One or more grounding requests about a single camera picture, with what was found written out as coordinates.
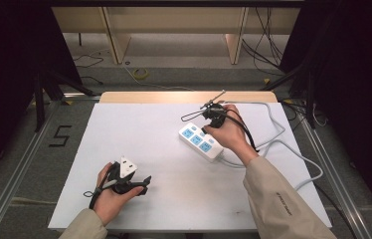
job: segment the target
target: white power strip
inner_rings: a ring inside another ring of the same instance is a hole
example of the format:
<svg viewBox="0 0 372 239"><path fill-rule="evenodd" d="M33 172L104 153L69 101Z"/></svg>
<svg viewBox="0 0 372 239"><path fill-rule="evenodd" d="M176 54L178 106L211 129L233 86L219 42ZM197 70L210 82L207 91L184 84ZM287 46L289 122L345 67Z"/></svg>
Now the white power strip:
<svg viewBox="0 0 372 239"><path fill-rule="evenodd" d="M191 122L179 130L179 136L210 162L214 162L217 156L224 150L212 136L204 133Z"/></svg>

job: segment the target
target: black cord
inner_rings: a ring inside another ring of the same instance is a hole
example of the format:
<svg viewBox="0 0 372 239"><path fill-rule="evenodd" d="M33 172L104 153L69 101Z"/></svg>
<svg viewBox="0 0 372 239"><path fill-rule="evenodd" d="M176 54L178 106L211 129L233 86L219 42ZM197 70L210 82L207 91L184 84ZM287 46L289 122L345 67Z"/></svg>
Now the black cord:
<svg viewBox="0 0 372 239"><path fill-rule="evenodd" d="M292 129L291 129L291 131L294 131L303 121L304 121L304 119L306 119L306 118L302 118L299 122L298 122L298 124L296 124Z"/></svg>
<svg viewBox="0 0 372 239"><path fill-rule="evenodd" d="M100 85L104 85L103 82L100 82L99 80L95 79L94 77L81 77L81 78L89 78L89 79L93 79L94 81L98 82Z"/></svg>
<svg viewBox="0 0 372 239"><path fill-rule="evenodd" d="M353 236L354 239L357 239L357 236L356 234L354 233L354 230L353 228L351 227L347 217L345 217L345 215L342 213L342 211L338 208L337 204L335 204L335 202L328 196L328 194L326 194L326 192L320 187L318 186L316 183L313 182L313 185L315 185L316 189L318 189L325 197L326 199L328 199L328 201L332 204L332 206L335 207L335 210L337 210L338 214L340 214L341 218L344 220L345 224L347 225L348 229L350 230L351 232L351 235Z"/></svg>
<svg viewBox="0 0 372 239"><path fill-rule="evenodd" d="M233 112L233 113L235 113L237 116L239 116L239 114L238 114L237 112L235 112L235 111L228 110L227 112ZM241 120L242 122L238 121L237 119L234 119L234 118L230 117L230 116L227 115L227 114L221 113L221 112L214 112L214 113L219 114L219 115L221 115L221 116L223 116L223 117L226 117L226 118L232 120L233 122L235 122L236 124L238 124L238 125L243 129L243 131L245 132L245 134L248 136L249 142L251 143L251 147L252 147L256 152L259 152L259 151L257 150L257 148L255 147L254 139L252 138L252 135L251 135L251 133L249 132L248 127L245 125L245 122L242 120L242 117L241 117L241 116L239 116L239 118L240 118L240 120Z"/></svg>
<svg viewBox="0 0 372 239"><path fill-rule="evenodd" d="M272 38L272 34L271 34L271 23L272 23L272 21L271 21L271 15L272 15L272 10L273 9L272 8L268 8L267 9L267 24L266 24L266 26L264 26L264 23L263 23L263 21L261 19L261 15L260 15L260 13L258 11L258 8L256 8L255 10L257 11L258 18L259 18L260 23L261 23L261 26L262 26L262 28L264 30L264 33L263 33L262 37L264 35L267 36L267 39L270 42L271 53L273 54L273 58L275 59L276 63L278 64L279 61L277 59L279 59L281 61L282 52L277 47L276 43L274 42L274 40Z"/></svg>
<svg viewBox="0 0 372 239"><path fill-rule="evenodd" d="M89 57L89 58L93 58L93 59L98 59L98 61L95 62L95 63L92 63L92 64L90 64L90 65L87 65L87 66L77 66L77 67L80 67L80 68L88 68L88 67L91 67L91 66L93 66L93 65L96 65L96 64L98 64L98 63L104 61L104 58L93 57L93 56L90 56L90 55L81 55L80 57L75 58L75 59L74 59L74 62L77 61L77 60L79 60L79 59L82 58L82 57Z"/></svg>
<svg viewBox="0 0 372 239"><path fill-rule="evenodd" d="M85 197L92 197L91 202L90 202L90 209L93 210L93 207L95 206L96 200L98 197L101 195L103 190L106 190L107 188L102 188L104 186L105 181L108 178L108 175L112 171L112 166L108 169L108 171L105 173L105 177L102 179L101 183L99 186L95 189L95 192L92 193L92 195L88 195L87 193L91 193L90 191L87 191L84 193Z"/></svg>

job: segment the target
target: aluminum rail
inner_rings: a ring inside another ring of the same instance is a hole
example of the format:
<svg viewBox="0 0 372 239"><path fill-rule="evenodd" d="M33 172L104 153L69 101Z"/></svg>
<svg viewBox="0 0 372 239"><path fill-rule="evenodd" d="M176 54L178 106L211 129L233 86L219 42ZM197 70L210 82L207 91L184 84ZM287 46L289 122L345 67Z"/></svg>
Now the aluminum rail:
<svg viewBox="0 0 372 239"><path fill-rule="evenodd" d="M24 175L31 164L35 154L37 153L38 147L40 146L45 132L47 131L50 122L53 119L54 113L59 108L61 102L52 102L49 105L49 110L46 115L46 120L43 126L40 128L38 132L36 132L31 139L27 149L25 150L21 160L19 161L15 171L13 172L12 176L10 177L6 187L4 188L3 192L0 195L0 222L3 219L4 214L7 211L7 208L12 201L13 196L15 195L16 191L19 188L19 185L24 178Z"/></svg>
<svg viewBox="0 0 372 239"><path fill-rule="evenodd" d="M360 214L359 209L347 190L347 187L339 176L338 171L335 169L335 166L326 152L316 130L312 129L307 120L303 119L301 115L298 115L298 117L302 120L303 129L319 158L322 169L337 196L338 202L340 203L355 236L359 239L372 238L363 216Z"/></svg>

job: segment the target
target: beige sleeve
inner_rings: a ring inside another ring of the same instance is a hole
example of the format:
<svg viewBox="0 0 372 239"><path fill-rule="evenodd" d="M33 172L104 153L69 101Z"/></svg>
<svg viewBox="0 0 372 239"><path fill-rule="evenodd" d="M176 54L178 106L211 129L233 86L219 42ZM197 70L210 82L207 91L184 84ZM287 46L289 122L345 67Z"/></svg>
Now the beige sleeve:
<svg viewBox="0 0 372 239"><path fill-rule="evenodd" d="M107 231L95 212L90 209L84 209L60 238L103 239L106 237L106 234Z"/></svg>
<svg viewBox="0 0 372 239"><path fill-rule="evenodd" d="M261 238L335 238L265 158L250 161L244 184Z"/></svg>

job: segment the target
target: white table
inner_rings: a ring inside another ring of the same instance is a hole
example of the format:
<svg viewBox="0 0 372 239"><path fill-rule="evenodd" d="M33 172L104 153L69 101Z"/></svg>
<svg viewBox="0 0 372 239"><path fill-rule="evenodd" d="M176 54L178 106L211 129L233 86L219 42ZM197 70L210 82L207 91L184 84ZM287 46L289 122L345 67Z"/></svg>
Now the white table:
<svg viewBox="0 0 372 239"><path fill-rule="evenodd" d="M210 163L178 136L186 124L181 117L202 104L97 104L81 142L49 228L63 231L90 198L97 173L109 161L126 156L138 166L133 181L148 175L152 180L144 196L135 197L107 225L122 232L224 232L253 231L256 226L243 186L245 170L217 161ZM279 139L298 151L280 104L271 104L273 116L285 128ZM238 105L256 144L275 135L279 128L263 105ZM196 125L208 124L203 117ZM228 150L224 155L239 160ZM270 149L268 160L297 185L309 178L304 162L280 144ZM320 219L331 227L319 196L309 183L299 194Z"/></svg>

